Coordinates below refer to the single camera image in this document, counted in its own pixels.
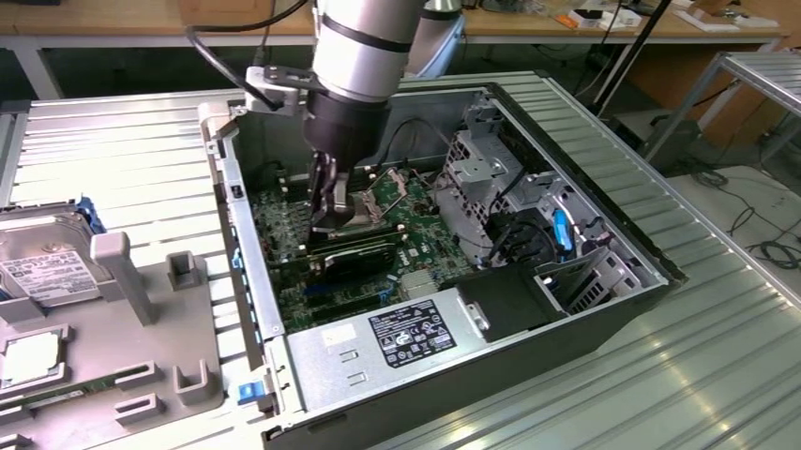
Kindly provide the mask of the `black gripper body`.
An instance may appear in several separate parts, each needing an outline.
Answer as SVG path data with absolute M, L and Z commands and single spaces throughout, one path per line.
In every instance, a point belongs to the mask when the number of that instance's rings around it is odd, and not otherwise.
M 337 96 L 330 91 L 312 92 L 304 121 L 304 138 L 314 155 L 314 167 L 336 166 L 352 170 L 376 155 L 392 105 Z

